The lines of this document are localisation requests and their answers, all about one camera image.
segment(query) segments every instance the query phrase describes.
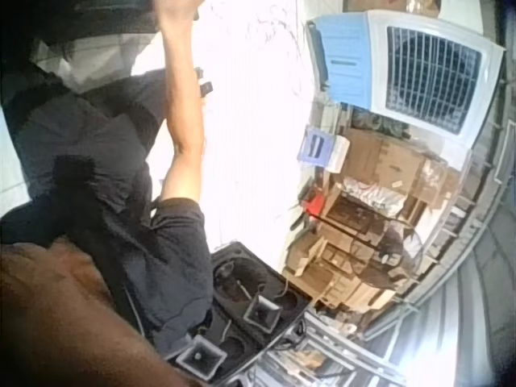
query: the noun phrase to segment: short sleeve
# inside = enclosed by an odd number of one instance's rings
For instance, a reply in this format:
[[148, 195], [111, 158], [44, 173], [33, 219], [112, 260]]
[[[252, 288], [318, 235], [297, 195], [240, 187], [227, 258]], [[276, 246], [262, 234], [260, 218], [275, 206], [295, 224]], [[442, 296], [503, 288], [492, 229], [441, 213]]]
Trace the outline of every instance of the short sleeve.
[[204, 231], [204, 215], [199, 205], [188, 198], [160, 202], [151, 220], [160, 250], [176, 256], [187, 281], [198, 283], [212, 294], [210, 250]]

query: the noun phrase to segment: blurry skin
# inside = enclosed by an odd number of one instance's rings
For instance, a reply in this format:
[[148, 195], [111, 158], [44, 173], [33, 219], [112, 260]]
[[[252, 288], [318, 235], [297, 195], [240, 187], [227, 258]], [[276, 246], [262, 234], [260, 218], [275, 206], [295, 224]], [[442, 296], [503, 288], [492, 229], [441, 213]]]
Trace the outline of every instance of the blurry skin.
[[[168, 127], [176, 149], [161, 199], [198, 201], [204, 144], [191, 55], [200, 0], [155, 0], [164, 36]], [[90, 256], [66, 238], [49, 249], [2, 245], [2, 346], [38, 385], [189, 386], [112, 308]]]

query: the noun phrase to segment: raised arm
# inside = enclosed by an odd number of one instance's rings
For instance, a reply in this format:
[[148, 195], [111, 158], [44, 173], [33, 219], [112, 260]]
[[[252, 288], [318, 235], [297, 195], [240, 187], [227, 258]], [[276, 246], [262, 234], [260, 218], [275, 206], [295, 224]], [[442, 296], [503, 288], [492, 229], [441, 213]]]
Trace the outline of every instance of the raised arm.
[[201, 195], [204, 151], [201, 94], [192, 59], [192, 24], [202, 0], [155, 0], [167, 73], [167, 125], [174, 157], [160, 200]]

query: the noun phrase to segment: air cooler vent grille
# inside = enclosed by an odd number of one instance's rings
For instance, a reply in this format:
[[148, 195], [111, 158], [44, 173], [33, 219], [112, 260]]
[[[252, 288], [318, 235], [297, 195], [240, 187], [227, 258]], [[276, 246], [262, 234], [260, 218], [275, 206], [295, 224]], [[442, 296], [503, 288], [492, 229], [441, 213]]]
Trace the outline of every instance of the air cooler vent grille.
[[459, 134], [475, 92], [481, 54], [461, 44], [388, 27], [387, 109]]

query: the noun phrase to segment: cardboard box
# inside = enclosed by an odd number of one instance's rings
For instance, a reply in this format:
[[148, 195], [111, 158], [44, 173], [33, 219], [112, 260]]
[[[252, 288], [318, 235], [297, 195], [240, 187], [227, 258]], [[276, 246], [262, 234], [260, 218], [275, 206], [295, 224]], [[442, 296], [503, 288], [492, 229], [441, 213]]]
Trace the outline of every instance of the cardboard box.
[[383, 139], [371, 131], [359, 129], [347, 130], [345, 137], [350, 144], [340, 176], [373, 184]]
[[309, 265], [300, 277], [294, 276], [291, 270], [285, 268], [283, 277], [312, 297], [312, 305], [335, 283], [335, 274], [318, 264]]
[[387, 305], [387, 303], [393, 299], [395, 294], [396, 294], [396, 292], [394, 290], [390, 290], [390, 289], [383, 290], [383, 291], [379, 292], [375, 296], [375, 298], [373, 298], [369, 302], [369, 306], [371, 307], [371, 309], [379, 310], [379, 309], [383, 308], [385, 305]]
[[[396, 10], [398, 12], [407, 12], [407, 3], [407, 0], [347, 0], [347, 11]], [[418, 8], [419, 14], [432, 18], [439, 16], [439, 8], [435, 0], [419, 0], [417, 3], [421, 5]]]
[[364, 208], [348, 198], [341, 196], [330, 208], [326, 218], [333, 219], [358, 233], [367, 234], [374, 221], [375, 213], [374, 210]]
[[331, 207], [335, 204], [335, 202], [342, 196], [342, 190], [338, 185], [333, 185], [330, 191], [326, 195], [326, 201], [324, 203], [324, 207], [321, 211], [321, 216], [327, 216], [328, 212], [330, 212]]
[[333, 286], [320, 298], [320, 301], [329, 308], [334, 309], [341, 303], [346, 302], [358, 286], [360, 286], [360, 280], [356, 276], [353, 276], [352, 279], [340, 276], [335, 280]]
[[349, 129], [349, 152], [340, 176], [364, 184], [408, 195], [420, 174], [426, 157], [417, 148], [399, 139], [359, 129]]
[[382, 142], [374, 181], [385, 188], [408, 195], [420, 174], [425, 157], [401, 141], [385, 139]]
[[354, 275], [352, 264], [349, 261], [349, 257], [347, 253], [342, 252], [340, 250], [335, 251], [335, 253], [331, 256], [327, 256], [325, 259], [326, 262], [334, 265], [336, 268], [338, 268], [343, 273]]
[[364, 265], [366, 265], [376, 254], [376, 251], [373, 248], [361, 243], [359, 240], [356, 240], [352, 246], [350, 254], [357, 260], [364, 262]]
[[346, 300], [344, 305], [356, 312], [366, 313], [371, 309], [369, 303], [379, 292], [381, 292], [381, 290], [362, 282], [355, 292]]
[[445, 200], [450, 200], [456, 195], [460, 186], [460, 172], [456, 169], [448, 168], [443, 186], [439, 191], [439, 197], [432, 204], [432, 209], [443, 208]]
[[326, 248], [322, 252], [321, 258], [323, 260], [329, 261], [331, 258], [333, 258], [333, 255], [335, 254], [335, 249], [328, 244], [326, 245]]
[[361, 235], [360, 238], [366, 242], [369, 242], [373, 246], [377, 246], [385, 234], [386, 225], [380, 219], [375, 219], [371, 223], [367, 234]]
[[444, 163], [426, 158], [410, 195], [432, 207], [439, 199], [447, 171]]
[[353, 242], [353, 238], [350, 235], [344, 234], [342, 231], [339, 231], [335, 227], [324, 222], [319, 223], [317, 233], [327, 239], [329, 244], [335, 246], [339, 250], [350, 252]]
[[311, 232], [307, 232], [290, 246], [289, 256], [286, 265], [299, 277], [303, 274], [306, 266], [314, 259], [319, 258], [323, 253], [327, 240]]

